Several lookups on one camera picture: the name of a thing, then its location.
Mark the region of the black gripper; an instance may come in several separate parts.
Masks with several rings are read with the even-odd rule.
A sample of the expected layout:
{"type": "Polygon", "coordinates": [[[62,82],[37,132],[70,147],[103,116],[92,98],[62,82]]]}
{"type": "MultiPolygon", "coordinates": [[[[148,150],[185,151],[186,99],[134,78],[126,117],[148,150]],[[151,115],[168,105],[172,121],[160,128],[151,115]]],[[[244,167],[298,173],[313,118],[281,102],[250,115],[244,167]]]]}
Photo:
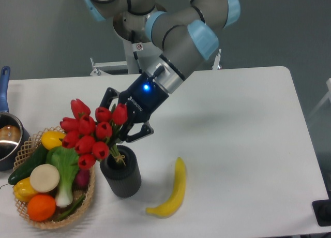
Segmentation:
{"type": "Polygon", "coordinates": [[[121,93],[108,87],[99,106],[111,110],[112,101],[119,98],[118,103],[127,106],[128,119],[119,129],[118,141],[135,142],[154,133],[149,123],[150,116],[168,97],[159,85],[142,73],[121,93]],[[141,124],[140,130],[130,135],[131,129],[137,124],[141,124]]]}

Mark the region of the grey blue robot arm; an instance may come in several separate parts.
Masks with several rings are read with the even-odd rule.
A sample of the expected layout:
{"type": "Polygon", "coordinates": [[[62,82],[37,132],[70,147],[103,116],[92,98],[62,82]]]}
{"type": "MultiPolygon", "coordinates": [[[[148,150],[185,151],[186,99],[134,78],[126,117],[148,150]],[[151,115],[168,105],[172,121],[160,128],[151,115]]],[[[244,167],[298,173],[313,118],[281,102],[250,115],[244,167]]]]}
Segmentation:
{"type": "Polygon", "coordinates": [[[190,0],[168,13],[155,0],[84,0],[92,16],[113,19],[113,27],[131,49],[128,70],[139,77],[123,92],[107,89],[101,105],[124,104],[128,119],[112,143],[133,142],[152,134],[151,114],[218,49],[215,29],[240,16],[239,0],[190,0]]]}

